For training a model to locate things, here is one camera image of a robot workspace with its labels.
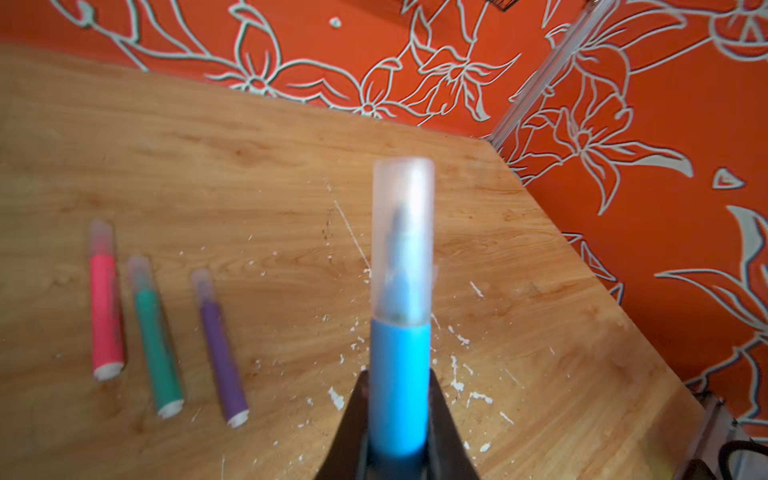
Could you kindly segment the purple marker pen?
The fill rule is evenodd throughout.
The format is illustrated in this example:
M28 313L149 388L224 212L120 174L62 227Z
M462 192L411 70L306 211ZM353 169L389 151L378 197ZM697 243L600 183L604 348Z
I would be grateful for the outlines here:
M247 422L249 406L227 334L222 307L216 295L213 278L207 269L194 270L190 280L198 304L222 414L227 425L235 429Z

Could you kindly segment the green marker pen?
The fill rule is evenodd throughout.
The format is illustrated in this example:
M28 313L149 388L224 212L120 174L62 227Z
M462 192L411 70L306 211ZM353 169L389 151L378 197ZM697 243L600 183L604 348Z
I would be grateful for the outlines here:
M157 415L169 419L185 400L152 265L148 257L132 255L127 268Z

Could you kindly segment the pink marker pen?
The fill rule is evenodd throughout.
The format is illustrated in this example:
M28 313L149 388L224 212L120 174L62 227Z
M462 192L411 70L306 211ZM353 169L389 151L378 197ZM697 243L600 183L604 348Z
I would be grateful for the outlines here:
M93 376L107 381L118 376L126 363L114 227L95 219L88 233Z

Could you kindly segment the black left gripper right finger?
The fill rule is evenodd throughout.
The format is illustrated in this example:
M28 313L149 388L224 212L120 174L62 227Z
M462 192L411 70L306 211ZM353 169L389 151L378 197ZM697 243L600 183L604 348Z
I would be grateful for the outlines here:
M434 370L430 370L429 381L427 478L479 480Z

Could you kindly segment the translucent pen cap four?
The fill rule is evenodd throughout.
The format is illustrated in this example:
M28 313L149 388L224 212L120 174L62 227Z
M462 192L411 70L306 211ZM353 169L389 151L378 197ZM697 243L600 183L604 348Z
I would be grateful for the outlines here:
M374 166L372 316L399 327L430 321L434 281L434 163L407 157Z

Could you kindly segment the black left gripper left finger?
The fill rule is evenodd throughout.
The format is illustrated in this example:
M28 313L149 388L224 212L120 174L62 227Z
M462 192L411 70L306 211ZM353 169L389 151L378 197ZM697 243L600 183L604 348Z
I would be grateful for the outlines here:
M360 373L330 450L315 478L355 479L367 477L368 469L369 372Z

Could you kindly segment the blue marker pen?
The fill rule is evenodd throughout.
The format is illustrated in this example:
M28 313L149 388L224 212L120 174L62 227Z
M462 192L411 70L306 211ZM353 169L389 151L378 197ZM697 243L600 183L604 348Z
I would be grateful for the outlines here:
M380 469L417 470L428 431L431 327L371 323L368 430Z

